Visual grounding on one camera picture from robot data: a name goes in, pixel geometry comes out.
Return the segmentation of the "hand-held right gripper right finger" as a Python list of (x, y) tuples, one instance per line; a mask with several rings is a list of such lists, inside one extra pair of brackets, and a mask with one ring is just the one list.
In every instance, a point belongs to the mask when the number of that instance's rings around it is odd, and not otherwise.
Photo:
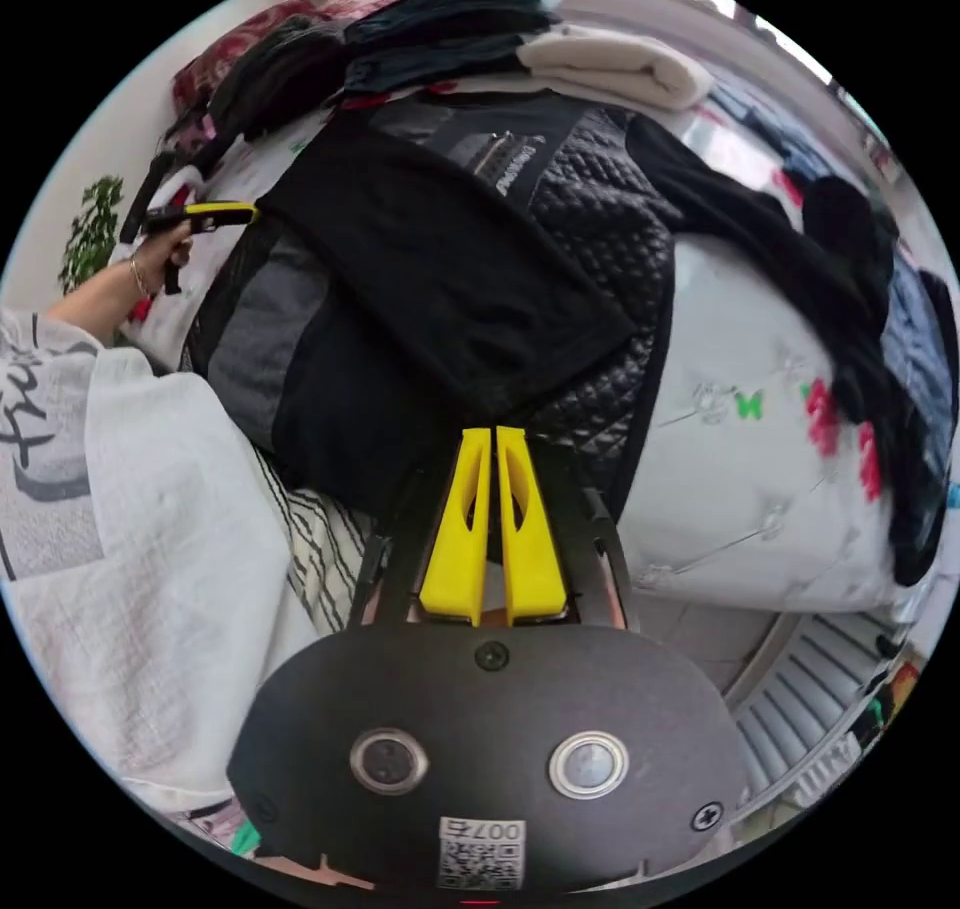
[(495, 443), (507, 623), (559, 619), (567, 589), (525, 431), (498, 426)]

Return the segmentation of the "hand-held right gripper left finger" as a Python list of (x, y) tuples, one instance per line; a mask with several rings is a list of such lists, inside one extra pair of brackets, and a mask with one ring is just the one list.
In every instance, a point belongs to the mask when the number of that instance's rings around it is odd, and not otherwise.
[(491, 504), (492, 436), (463, 431), (419, 603), (429, 617), (480, 624)]

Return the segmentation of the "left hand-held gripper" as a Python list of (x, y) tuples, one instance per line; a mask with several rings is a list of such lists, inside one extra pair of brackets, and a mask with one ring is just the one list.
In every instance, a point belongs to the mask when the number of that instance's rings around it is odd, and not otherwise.
[[(152, 238), (175, 229), (186, 222), (190, 234), (210, 232), (215, 227), (248, 226), (259, 217), (258, 208), (247, 202), (215, 201), (194, 203), (184, 206), (166, 206), (148, 211), (145, 215), (146, 236)], [(167, 256), (163, 264), (163, 292), (177, 295), (181, 292), (179, 268), (172, 256)]]

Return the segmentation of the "person's left hand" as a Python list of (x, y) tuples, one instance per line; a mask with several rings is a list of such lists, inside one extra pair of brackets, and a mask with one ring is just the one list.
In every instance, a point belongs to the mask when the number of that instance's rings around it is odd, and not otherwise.
[(153, 297), (165, 288), (167, 269), (174, 273), (185, 266), (192, 250), (192, 231), (188, 221), (149, 235), (130, 257), (130, 268), (143, 297)]

